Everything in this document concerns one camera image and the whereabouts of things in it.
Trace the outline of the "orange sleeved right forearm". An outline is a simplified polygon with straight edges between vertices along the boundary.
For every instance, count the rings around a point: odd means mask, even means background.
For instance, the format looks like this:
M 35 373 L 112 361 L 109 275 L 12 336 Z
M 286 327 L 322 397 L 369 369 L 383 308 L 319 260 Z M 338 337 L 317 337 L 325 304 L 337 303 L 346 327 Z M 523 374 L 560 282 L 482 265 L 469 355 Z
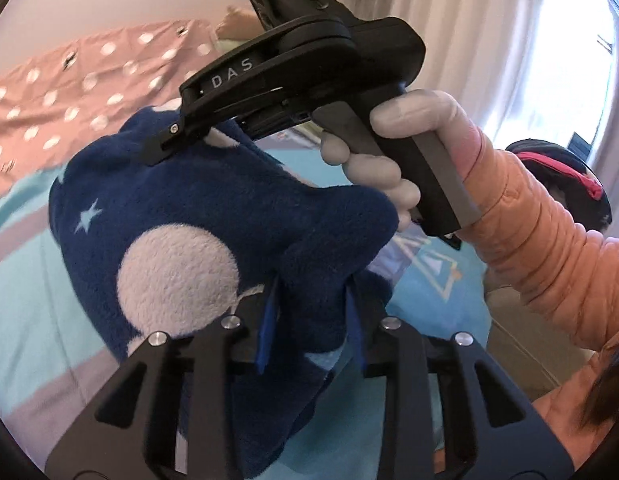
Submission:
M 480 130 L 456 139 L 451 151 L 481 212 L 459 237 L 527 307 L 594 351 L 534 403 L 574 466 L 583 466 L 612 428 L 609 420 L 583 418 L 587 396 L 619 351 L 619 240 L 575 223 L 515 155 L 493 148 Z

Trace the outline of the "right hand white glove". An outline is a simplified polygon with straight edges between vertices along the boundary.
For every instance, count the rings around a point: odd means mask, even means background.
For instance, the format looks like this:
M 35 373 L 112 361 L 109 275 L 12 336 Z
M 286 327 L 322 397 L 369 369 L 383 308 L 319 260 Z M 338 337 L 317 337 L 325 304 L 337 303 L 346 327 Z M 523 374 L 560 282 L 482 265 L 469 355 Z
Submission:
M 427 132 L 436 134 L 458 174 L 465 191 L 467 177 L 479 159 L 483 133 L 450 94 L 439 90 L 413 90 L 376 106 L 370 126 L 384 139 L 411 140 Z M 419 206 L 422 190 L 404 176 L 394 160 L 384 155 L 356 154 L 347 143 L 329 132 L 320 145 L 323 161 L 340 166 L 356 185 L 382 192 L 398 214 L 398 229 L 411 223 L 411 211 Z

